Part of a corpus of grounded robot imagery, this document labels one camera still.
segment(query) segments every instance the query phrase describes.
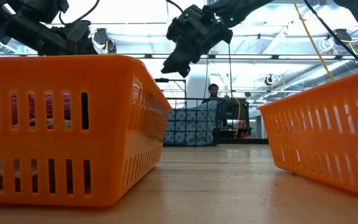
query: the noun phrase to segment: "cable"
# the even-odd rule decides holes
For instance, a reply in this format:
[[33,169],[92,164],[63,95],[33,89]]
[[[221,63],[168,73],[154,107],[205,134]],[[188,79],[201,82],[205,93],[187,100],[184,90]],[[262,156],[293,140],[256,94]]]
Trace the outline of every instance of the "cable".
[[239,121],[240,121],[240,114],[241,114],[241,103],[240,101],[235,97],[233,96],[233,84],[232,84],[232,73],[231,73],[231,50],[230,50],[230,44],[228,44],[229,46],[229,71],[230,71],[230,94],[231,94],[231,98],[234,98],[237,103],[239,104],[239,114],[238,114],[238,117],[237,117],[237,127],[236,127],[236,133],[234,135],[234,138],[237,137],[237,134],[239,132]]
[[[80,16],[79,18],[77,18],[76,20],[74,20],[72,23],[81,21],[81,20],[84,19],[86,16],[88,16],[89,14],[91,14],[91,12],[93,12],[93,11],[96,9],[96,7],[98,6],[99,2],[100,2],[100,0],[96,0],[95,4],[93,5],[93,7],[92,7],[90,10],[88,10],[88,12],[86,12],[85,14],[83,14],[82,16]],[[63,19],[62,19],[62,12],[61,12],[61,11],[59,12],[59,21],[60,21],[61,24],[67,25],[66,23],[64,23],[64,21],[63,21]]]
[[311,5],[308,2],[308,0],[304,0],[304,2],[306,4],[306,6],[308,6],[310,11],[317,17],[317,19],[326,28],[326,30],[358,61],[358,56],[349,47],[347,47],[346,44],[343,41],[341,41],[337,35],[335,35],[334,31],[331,30],[331,28],[329,28],[327,23],[325,23],[324,20],[318,16],[317,12],[315,11],[315,9],[313,9],[313,7],[311,7]]
[[344,43],[357,43],[358,42],[358,39],[357,40],[352,40],[352,41],[348,41],[348,40],[341,40],[342,42]]
[[178,6],[178,4],[174,3],[174,2],[171,1],[171,0],[165,0],[165,1],[166,1],[167,3],[170,3],[170,4],[174,5],[175,7],[177,7],[177,8],[180,10],[181,13],[183,13],[183,9],[182,9],[180,6]]
[[306,31],[306,33],[308,34],[308,37],[309,37],[309,39],[310,39],[310,42],[311,42],[311,44],[313,45],[314,50],[315,50],[316,53],[318,54],[318,57],[320,58],[320,61],[321,61],[321,63],[323,64],[323,67],[324,67],[325,70],[327,71],[327,74],[328,74],[329,78],[330,78],[331,80],[334,80],[334,77],[333,77],[332,73],[328,70],[327,63],[324,61],[323,57],[321,56],[321,54],[320,54],[320,52],[319,52],[319,50],[318,50],[318,48],[317,48],[317,46],[316,46],[316,43],[314,42],[314,40],[313,40],[313,38],[312,38],[312,36],[311,36],[311,34],[310,34],[310,32],[309,32],[308,26],[306,25],[305,20],[304,20],[304,18],[303,18],[303,16],[302,16],[301,12],[299,11],[299,8],[298,8],[298,5],[297,5],[297,0],[293,0],[293,5],[295,6],[295,10],[297,11],[297,13],[298,13],[298,15],[299,15],[299,20],[302,22],[303,27],[305,28],[305,31]]
[[206,55],[206,75],[205,75],[204,99],[205,99],[205,94],[206,94],[206,88],[208,86],[208,59],[209,59],[209,55]]
[[352,51],[356,54],[356,51],[354,50],[352,43],[349,43],[349,46],[351,46]]

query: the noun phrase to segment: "ceiling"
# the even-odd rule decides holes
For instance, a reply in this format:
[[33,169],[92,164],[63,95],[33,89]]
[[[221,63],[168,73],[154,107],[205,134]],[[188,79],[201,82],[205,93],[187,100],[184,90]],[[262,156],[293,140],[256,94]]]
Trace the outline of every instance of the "ceiling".
[[[65,22],[74,21],[90,9],[96,0],[74,1],[69,0],[70,8],[64,14]],[[176,0],[182,8],[191,4],[199,7],[204,0]],[[227,55],[229,46],[221,42],[210,51],[215,58],[207,61],[202,59],[199,64],[191,66],[191,73],[187,79],[190,82],[194,75],[210,77],[211,83],[218,84],[222,94],[230,89],[236,90],[234,95],[244,96],[245,91],[252,91],[253,100],[266,102],[280,99],[290,94],[288,91],[301,91],[320,85],[326,81],[321,62],[316,58],[309,60],[294,60],[299,55],[316,55],[299,16],[295,11],[292,0],[276,0],[271,4],[252,12],[240,25],[233,28],[234,37],[230,44],[231,65],[226,58],[218,55]],[[316,42],[318,50],[324,55],[349,55],[343,47],[335,45],[332,38],[326,40],[327,30],[320,21],[307,9],[299,4],[300,12],[306,20],[311,35]],[[352,14],[335,4],[319,5],[314,7],[330,28],[347,29],[352,36],[352,47],[358,54],[358,23]],[[170,21],[178,16],[180,11],[163,0],[100,0],[99,6],[88,16],[91,31],[96,28],[107,28],[109,37],[115,41],[119,54],[169,54],[175,44],[165,38]],[[58,18],[52,25],[60,26]],[[24,47],[21,43],[12,40],[9,49],[17,54],[35,54],[32,49]],[[258,55],[297,55],[288,60],[260,60]],[[162,75],[160,69],[164,61],[162,58],[142,59],[149,72],[155,78],[165,77],[182,79],[179,74]],[[341,77],[358,71],[358,64],[354,60],[328,60],[332,70],[337,71],[335,76]],[[273,75],[273,86],[265,86],[264,79]],[[184,83],[159,83],[167,97],[183,97]],[[262,93],[264,90],[277,90],[287,92]]]

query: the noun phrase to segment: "cloth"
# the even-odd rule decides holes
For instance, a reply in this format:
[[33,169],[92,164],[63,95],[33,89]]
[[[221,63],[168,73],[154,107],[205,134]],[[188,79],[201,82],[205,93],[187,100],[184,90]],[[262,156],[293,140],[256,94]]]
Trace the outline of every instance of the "cloth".
[[[64,117],[65,120],[71,120],[70,117],[70,94],[64,93],[63,94],[63,102],[64,102]],[[29,100],[25,102],[29,104],[29,119],[35,119],[35,101],[34,101],[34,94],[29,93]],[[46,94],[45,95],[45,103],[47,106],[47,119],[53,118],[53,111],[52,111],[52,95]],[[11,93],[11,106],[12,106],[12,125],[15,126],[18,123],[17,120],[17,96],[14,93]]]

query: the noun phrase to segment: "yellow cable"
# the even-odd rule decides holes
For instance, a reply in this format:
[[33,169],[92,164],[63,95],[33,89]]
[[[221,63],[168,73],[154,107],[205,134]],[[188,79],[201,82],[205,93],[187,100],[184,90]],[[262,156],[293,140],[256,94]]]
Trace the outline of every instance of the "yellow cable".
[[342,42],[344,42],[344,43],[356,43],[356,42],[358,42],[358,40],[352,40],[352,41],[348,41],[348,40],[341,40]]
[[356,51],[354,50],[354,47],[353,47],[352,43],[349,43],[349,46],[351,46],[351,49],[352,49],[353,53],[356,54]]
[[297,13],[298,13],[298,15],[299,15],[299,19],[300,19],[300,21],[302,22],[303,27],[305,28],[306,33],[308,34],[308,37],[309,37],[309,39],[310,39],[311,44],[313,45],[314,50],[315,50],[316,53],[318,54],[318,57],[320,58],[320,61],[321,61],[321,63],[323,64],[323,67],[326,69],[329,78],[330,78],[331,80],[334,80],[334,77],[333,77],[332,73],[328,70],[327,64],[326,64],[326,62],[324,61],[323,57],[321,56],[321,54],[320,54],[320,52],[319,52],[319,50],[318,50],[318,48],[317,48],[317,46],[316,46],[316,43],[314,42],[314,40],[313,40],[313,38],[312,38],[312,36],[311,36],[311,34],[310,34],[310,32],[309,32],[308,26],[306,25],[305,20],[303,19],[302,14],[301,14],[301,12],[299,11],[298,6],[297,6],[296,4],[297,4],[296,0],[293,0],[293,5],[295,6],[295,9],[296,9],[296,11],[297,11]]
[[236,135],[234,136],[234,138],[236,138],[236,137],[237,137],[237,134],[238,134],[238,132],[239,132],[239,121],[240,121],[240,114],[241,114],[241,103],[240,103],[240,101],[239,101],[235,96],[233,96],[233,98],[234,98],[235,100],[237,100],[237,103],[239,104],[239,116],[237,117]]

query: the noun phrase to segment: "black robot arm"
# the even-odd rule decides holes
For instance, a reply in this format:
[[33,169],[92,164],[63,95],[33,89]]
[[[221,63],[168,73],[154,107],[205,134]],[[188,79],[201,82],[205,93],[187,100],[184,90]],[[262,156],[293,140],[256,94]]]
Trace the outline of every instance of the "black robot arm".
[[[220,41],[230,43],[232,28],[246,19],[254,10],[273,0],[220,0],[202,9],[192,5],[174,18],[167,39],[176,43],[175,50],[164,62],[162,73],[178,72],[185,78],[190,62],[197,63]],[[358,0],[334,0],[348,8],[358,22]]]
[[[10,13],[5,4],[16,13]],[[98,54],[89,38],[89,21],[52,28],[41,24],[50,24],[67,9],[67,0],[0,0],[0,41],[7,44],[11,38],[16,39],[39,55]]]

